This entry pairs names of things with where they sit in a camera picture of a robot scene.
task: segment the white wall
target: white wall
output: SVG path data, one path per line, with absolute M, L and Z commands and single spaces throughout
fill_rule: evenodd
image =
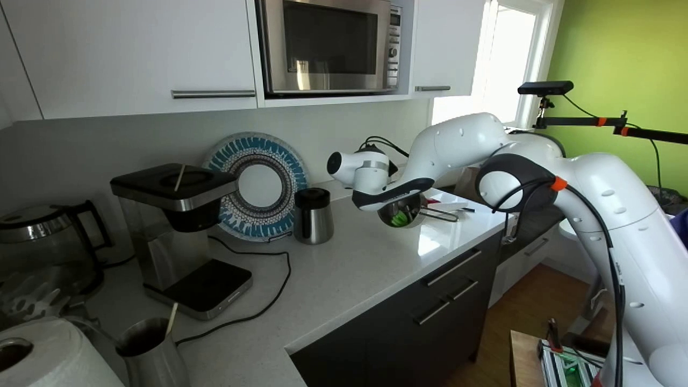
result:
M 24 207 L 95 200 L 123 229 L 109 179 L 158 163 L 200 163 L 230 133 L 263 131 L 281 138 L 305 161 L 315 182 L 334 150 L 354 150 L 381 133 L 409 149 L 425 128 L 427 101 L 281 108 L 221 114 L 171 114 L 18 123 L 0 131 L 0 216 Z

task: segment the floor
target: floor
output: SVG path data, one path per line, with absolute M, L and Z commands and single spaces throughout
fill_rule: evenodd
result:
M 575 322 L 585 306 L 588 283 L 573 280 L 545 265 L 522 278 L 490 311 L 476 364 L 463 364 L 444 387 L 507 387 L 509 329 L 545 335 L 551 318 L 562 334 Z M 609 322 L 594 326 L 594 338 L 609 335 Z

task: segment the white countertop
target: white countertop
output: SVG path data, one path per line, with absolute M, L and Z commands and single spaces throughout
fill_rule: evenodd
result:
M 504 216 L 482 205 L 440 192 L 433 196 L 449 202 L 447 207 L 472 207 L 476 214 L 461 214 L 456 224 L 425 218 L 412 229 L 396 230 L 381 224 L 374 214 L 358 211 L 350 200 L 338 200 L 331 205 L 336 234 L 322 246 L 303 246 L 290 237 L 267 246 L 226 238 L 234 249 L 288 249 L 293 278 L 279 302 L 260 318 L 180 347 L 191 385 L 303 387 L 290 352 L 504 229 Z M 177 340 L 263 310 L 286 275 L 283 257 L 237 257 L 219 244 L 211 246 L 214 258 L 249 270 L 254 283 L 214 321 L 200 322 L 180 315 L 175 324 Z M 144 296 L 136 262 L 107 271 L 104 288 L 89 307 L 115 338 L 140 318 L 171 315 L 168 306 Z M 120 376 L 125 375 L 117 358 L 107 362 Z

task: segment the green wall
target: green wall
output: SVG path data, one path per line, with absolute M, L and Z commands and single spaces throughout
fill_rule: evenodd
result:
M 551 79 L 573 79 L 568 92 L 598 116 L 620 116 L 646 129 L 688 133 L 688 2 L 566 0 Z M 582 116 L 553 98 L 548 116 Z M 612 153 L 656 186 L 647 139 L 611 135 L 611 128 L 548 128 L 570 156 Z M 688 196 L 688 145 L 656 142 L 662 182 Z

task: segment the microwave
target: microwave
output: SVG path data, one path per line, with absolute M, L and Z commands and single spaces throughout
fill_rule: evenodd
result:
M 403 14 L 387 0 L 257 0 L 267 98 L 391 92 Z

